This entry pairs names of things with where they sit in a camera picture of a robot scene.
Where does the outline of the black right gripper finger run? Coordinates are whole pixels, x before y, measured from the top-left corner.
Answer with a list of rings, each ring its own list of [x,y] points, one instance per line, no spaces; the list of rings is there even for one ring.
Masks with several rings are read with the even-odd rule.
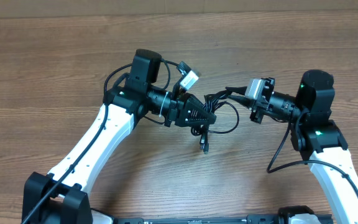
[[[229,95],[228,98],[246,107],[248,110],[252,111],[252,105],[253,105],[252,100],[244,96],[237,96],[237,95]]]
[[[247,86],[241,86],[241,87],[226,87],[226,93],[228,95],[232,94],[232,93],[237,93],[239,95],[244,96],[247,90]]]

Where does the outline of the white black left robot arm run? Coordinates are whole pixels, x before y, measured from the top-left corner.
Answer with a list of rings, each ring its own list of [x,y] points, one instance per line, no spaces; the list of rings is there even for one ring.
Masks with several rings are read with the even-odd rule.
[[[153,84],[160,65],[169,67],[157,52],[138,49],[132,63],[118,68],[112,88],[103,88],[99,113],[77,145],[45,175],[33,172],[24,186],[23,223],[113,223],[112,216],[90,205],[90,193],[114,150],[147,113],[163,117],[163,125],[207,127],[216,115],[188,90],[200,73],[185,62],[176,64],[180,79],[172,91]]]

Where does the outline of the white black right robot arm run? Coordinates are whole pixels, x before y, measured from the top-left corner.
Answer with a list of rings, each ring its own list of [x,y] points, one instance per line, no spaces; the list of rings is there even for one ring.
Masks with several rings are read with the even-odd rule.
[[[322,70],[306,71],[296,96],[275,91],[274,78],[255,78],[247,86],[229,87],[229,98],[250,110],[250,120],[261,123],[264,116],[287,123],[301,160],[278,167],[273,173],[298,164],[307,165],[319,182],[338,223],[358,223],[358,176],[348,143],[330,118],[335,97],[334,77]]]

